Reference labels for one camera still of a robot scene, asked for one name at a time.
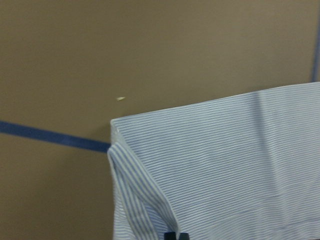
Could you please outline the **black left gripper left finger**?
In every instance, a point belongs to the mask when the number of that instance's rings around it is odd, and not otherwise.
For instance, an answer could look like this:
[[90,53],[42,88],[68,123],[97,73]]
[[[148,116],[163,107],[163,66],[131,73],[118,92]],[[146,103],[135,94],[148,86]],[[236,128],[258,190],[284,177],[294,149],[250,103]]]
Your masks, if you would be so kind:
[[164,240],[175,240],[175,232],[165,232],[163,234]]

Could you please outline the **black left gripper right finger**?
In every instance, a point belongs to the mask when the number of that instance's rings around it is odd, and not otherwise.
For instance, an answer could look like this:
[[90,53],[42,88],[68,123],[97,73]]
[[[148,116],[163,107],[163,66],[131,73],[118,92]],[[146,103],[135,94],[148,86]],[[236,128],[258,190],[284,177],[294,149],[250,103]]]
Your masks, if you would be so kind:
[[181,232],[179,234],[179,240],[190,240],[190,236],[187,232]]

